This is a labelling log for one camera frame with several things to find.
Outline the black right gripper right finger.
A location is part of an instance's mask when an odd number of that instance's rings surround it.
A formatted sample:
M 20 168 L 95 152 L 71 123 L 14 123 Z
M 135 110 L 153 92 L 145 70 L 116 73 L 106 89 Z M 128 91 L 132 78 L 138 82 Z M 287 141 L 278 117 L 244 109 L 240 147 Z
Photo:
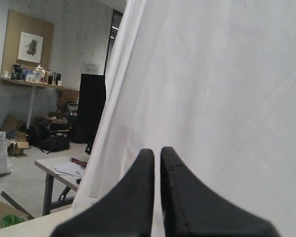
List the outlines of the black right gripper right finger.
M 278 237 L 262 219 L 201 182 L 172 147 L 160 154 L 160 188 L 167 237 Z

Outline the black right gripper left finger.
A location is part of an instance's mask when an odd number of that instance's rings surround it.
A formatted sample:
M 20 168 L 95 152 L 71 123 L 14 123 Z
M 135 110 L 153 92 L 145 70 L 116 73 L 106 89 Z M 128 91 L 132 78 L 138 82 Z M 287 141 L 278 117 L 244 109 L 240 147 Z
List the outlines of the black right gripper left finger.
M 154 154 L 140 150 L 124 177 L 97 203 L 58 225 L 53 237 L 149 237 L 154 206 Z

